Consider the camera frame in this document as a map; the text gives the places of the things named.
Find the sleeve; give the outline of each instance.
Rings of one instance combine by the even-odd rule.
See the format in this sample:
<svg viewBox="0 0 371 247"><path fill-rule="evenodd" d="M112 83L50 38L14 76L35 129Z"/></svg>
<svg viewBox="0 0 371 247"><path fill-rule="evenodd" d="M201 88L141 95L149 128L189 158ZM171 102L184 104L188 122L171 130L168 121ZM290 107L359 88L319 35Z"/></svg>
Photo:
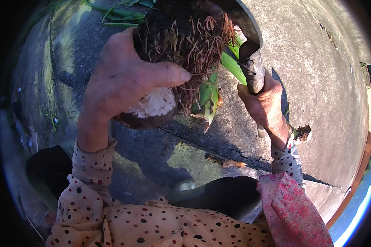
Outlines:
<svg viewBox="0 0 371 247"><path fill-rule="evenodd" d="M271 156L273 158L271 164L272 174L286 172L301 185L303 181L301 159L291 136L287 140L287 146L284 151L271 145Z"/></svg>
<svg viewBox="0 0 371 247"><path fill-rule="evenodd" d="M114 147L117 141L109 138L109 146L94 153L81 150L74 144L73 170L67 179L69 186L59 197L56 222L46 246L102 245L102 225L106 220L103 208L113 201L107 187L111 183Z"/></svg>

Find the dry leaf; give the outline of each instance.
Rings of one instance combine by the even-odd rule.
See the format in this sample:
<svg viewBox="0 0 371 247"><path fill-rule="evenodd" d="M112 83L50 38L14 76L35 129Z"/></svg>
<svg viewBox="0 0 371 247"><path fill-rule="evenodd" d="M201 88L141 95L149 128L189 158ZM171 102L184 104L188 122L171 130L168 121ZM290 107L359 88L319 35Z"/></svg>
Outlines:
<svg viewBox="0 0 371 247"><path fill-rule="evenodd" d="M243 163L243 162L237 162L237 161L233 161L233 160L225 160L224 163L223 163L223 168L227 168L227 167L230 167L230 166L236 166L236 167L244 167L246 165L246 163Z"/></svg>

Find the green leaf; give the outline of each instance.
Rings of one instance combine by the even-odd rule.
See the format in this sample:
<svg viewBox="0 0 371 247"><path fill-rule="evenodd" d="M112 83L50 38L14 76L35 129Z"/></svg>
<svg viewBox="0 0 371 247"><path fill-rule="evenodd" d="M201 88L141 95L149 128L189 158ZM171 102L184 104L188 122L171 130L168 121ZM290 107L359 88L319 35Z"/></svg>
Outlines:
<svg viewBox="0 0 371 247"><path fill-rule="evenodd" d="M139 0L138 4L152 8L157 0Z"/></svg>
<svg viewBox="0 0 371 247"><path fill-rule="evenodd" d="M110 19L112 21L123 21L123 20L139 20L140 18L139 17L135 17L135 16L125 16L125 17L121 17L121 18L117 18L117 17L114 17L112 14L108 14L106 15L106 18L107 19Z"/></svg>
<svg viewBox="0 0 371 247"><path fill-rule="evenodd" d="M93 4L93 3L90 3L88 2L88 0L85 0L85 3L93 8L93 9L96 9L96 10L99 10L101 12L104 12L104 13L107 13L111 8L108 8L108 7L102 7L102 6L98 6L96 4ZM110 13L112 14L116 14L116 15L119 15L121 17L128 17L128 16L133 16L135 17L135 19L143 19L144 18L144 15L140 12L136 12L136 11L130 11L130 10L123 10L123 9L113 9Z"/></svg>
<svg viewBox="0 0 371 247"><path fill-rule="evenodd" d="M134 23L103 23L103 26L111 26L111 27L137 27L139 24Z"/></svg>
<svg viewBox="0 0 371 247"><path fill-rule="evenodd" d="M217 110L218 101L218 83L217 73L213 73L209 77L209 83L202 83L199 85L198 103L194 103L191 108L191 115L205 122L205 133L209 129Z"/></svg>
<svg viewBox="0 0 371 247"><path fill-rule="evenodd" d="M126 5L128 7L132 7L135 3L139 2L140 0L121 0L122 5Z"/></svg>
<svg viewBox="0 0 371 247"><path fill-rule="evenodd" d="M246 77L238 63L230 55L225 52L221 54L221 64L231 72L243 85L247 85Z"/></svg>
<svg viewBox="0 0 371 247"><path fill-rule="evenodd" d="M235 40L230 41L228 44L229 49L234 53L234 55L239 59L239 47L242 45L242 40L239 35L235 34Z"/></svg>

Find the concrete ground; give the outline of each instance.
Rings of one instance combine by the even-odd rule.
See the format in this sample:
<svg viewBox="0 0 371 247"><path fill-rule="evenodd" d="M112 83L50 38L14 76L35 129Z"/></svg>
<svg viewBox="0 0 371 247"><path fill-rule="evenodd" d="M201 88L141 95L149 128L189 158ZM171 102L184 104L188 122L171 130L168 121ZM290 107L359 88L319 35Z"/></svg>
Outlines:
<svg viewBox="0 0 371 247"><path fill-rule="evenodd" d="M102 6L117 2L96 0ZM300 145L299 153L307 196L327 222L352 182L366 142L368 104L359 65L361 52L343 23L357 28L346 19L343 8L323 0L244 3L264 38L264 66L285 88L290 123L312 128L312 140ZM123 30L101 26L102 17L84 1L68 1L41 19L28 35L13 75L13 100L22 106L30 153L74 140L83 92L96 58L107 39ZM319 21L332 33L338 51ZM270 172L270 141L257 138L256 124L237 96L237 79L222 66L218 76L224 103L206 135L202 124L183 117L146 131L113 123L113 136L119 141L110 186L113 198L142 203L165 195L185 177L202 185L224 176L256 177L257 170ZM207 161L206 153L245 162L247 167L222 169ZM8 173L8 179L23 178ZM244 220L252 221L259 210ZM38 210L27 211L32 215Z"/></svg>

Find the right hand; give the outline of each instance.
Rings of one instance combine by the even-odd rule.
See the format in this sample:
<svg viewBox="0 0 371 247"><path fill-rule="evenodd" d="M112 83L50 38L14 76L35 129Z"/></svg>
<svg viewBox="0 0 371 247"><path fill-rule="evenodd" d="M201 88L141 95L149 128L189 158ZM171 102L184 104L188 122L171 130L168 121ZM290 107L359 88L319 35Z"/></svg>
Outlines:
<svg viewBox="0 0 371 247"><path fill-rule="evenodd" d="M267 131L275 132L283 125L282 85L272 78L267 69L265 69L264 80L263 91L257 96L251 95L247 86L242 84L238 84L238 95L257 125L263 126Z"/></svg>

